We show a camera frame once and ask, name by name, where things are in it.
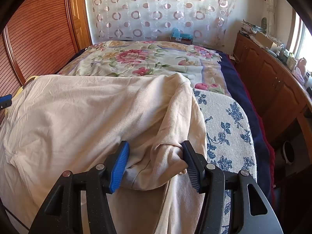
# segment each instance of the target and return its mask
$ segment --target blue cloth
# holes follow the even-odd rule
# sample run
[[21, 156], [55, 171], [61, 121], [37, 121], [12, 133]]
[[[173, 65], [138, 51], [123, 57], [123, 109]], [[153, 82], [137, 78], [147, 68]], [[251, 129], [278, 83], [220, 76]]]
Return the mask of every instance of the blue cloth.
[[271, 176], [269, 168], [269, 149], [262, 137], [262, 131], [259, 125], [257, 114], [252, 108], [250, 100], [246, 94], [237, 71], [229, 61], [226, 54], [217, 51], [222, 57], [221, 71], [227, 84], [227, 89], [232, 98], [244, 109], [250, 125], [250, 130], [255, 147], [255, 156], [257, 161], [257, 182], [265, 196], [271, 201]]

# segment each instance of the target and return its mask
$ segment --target bottle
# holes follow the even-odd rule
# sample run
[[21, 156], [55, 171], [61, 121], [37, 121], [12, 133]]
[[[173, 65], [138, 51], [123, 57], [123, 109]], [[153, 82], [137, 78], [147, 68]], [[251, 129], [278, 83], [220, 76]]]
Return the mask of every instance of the bottle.
[[306, 73], [306, 69], [305, 69], [306, 64], [307, 64], [307, 60], [305, 58], [301, 58], [298, 61], [298, 65], [297, 65], [297, 67], [300, 69], [300, 72], [303, 78], [305, 77], [305, 73]]

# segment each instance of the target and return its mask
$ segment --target sheer curtain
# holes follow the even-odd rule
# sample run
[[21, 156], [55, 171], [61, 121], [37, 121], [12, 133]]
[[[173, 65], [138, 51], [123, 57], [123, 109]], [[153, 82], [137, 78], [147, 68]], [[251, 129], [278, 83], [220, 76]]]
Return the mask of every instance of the sheer curtain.
[[194, 42], [223, 44], [227, 18], [236, 0], [86, 0], [93, 43], [155, 40], [174, 27]]
[[266, 33], [272, 37], [276, 37], [276, 22], [275, 22], [275, 9], [277, 0], [266, 0], [266, 19], [267, 28]]

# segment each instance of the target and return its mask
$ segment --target patterned curtain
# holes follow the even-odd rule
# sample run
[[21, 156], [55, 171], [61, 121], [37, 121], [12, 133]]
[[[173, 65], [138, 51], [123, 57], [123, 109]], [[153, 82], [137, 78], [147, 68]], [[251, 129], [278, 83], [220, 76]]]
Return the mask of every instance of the patterned curtain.
[[277, 0], [266, 0], [266, 33], [272, 37], [276, 37], [275, 9]]
[[174, 27], [194, 42], [223, 45], [227, 18], [236, 0], [86, 0], [93, 43], [155, 40]]

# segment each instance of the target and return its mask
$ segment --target metal pin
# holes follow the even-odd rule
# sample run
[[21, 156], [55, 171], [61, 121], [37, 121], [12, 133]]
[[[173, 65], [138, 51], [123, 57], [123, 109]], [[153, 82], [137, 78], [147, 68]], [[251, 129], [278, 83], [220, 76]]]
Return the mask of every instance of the metal pin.
[[206, 165], [206, 167], [209, 169], [209, 170], [214, 170], [216, 168], [216, 166], [212, 163], [209, 163]]
[[68, 177], [71, 175], [71, 171], [64, 171], [62, 175], [63, 177]]
[[102, 163], [96, 165], [96, 169], [97, 169], [97, 170], [103, 170], [104, 167], [105, 167], [105, 165], [103, 165]]
[[249, 172], [247, 170], [241, 170], [241, 175], [248, 176]]

